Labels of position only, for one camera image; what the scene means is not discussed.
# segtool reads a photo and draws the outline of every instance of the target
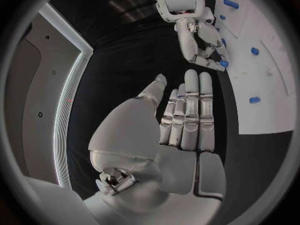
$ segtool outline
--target white light strip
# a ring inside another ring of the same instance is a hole
[[[70,69],[57,103],[52,143],[58,184],[63,188],[72,189],[66,148],[69,118],[79,82],[93,54],[93,48],[48,3],[40,10],[39,13],[81,51]]]

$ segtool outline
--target robotic hand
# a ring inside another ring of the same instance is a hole
[[[212,79],[188,70],[184,80],[172,91],[160,125],[155,114],[167,85],[162,74],[116,107],[92,136],[96,183],[115,210],[140,214],[185,200],[198,206],[198,197],[224,198],[224,167],[213,153]]]
[[[175,23],[180,48],[184,58],[206,68],[224,71],[230,58],[219,32],[211,24],[215,20],[205,0],[157,0],[156,8],[168,23]],[[208,44],[205,50],[198,48],[194,34]],[[216,62],[209,57],[214,51],[221,56]]]

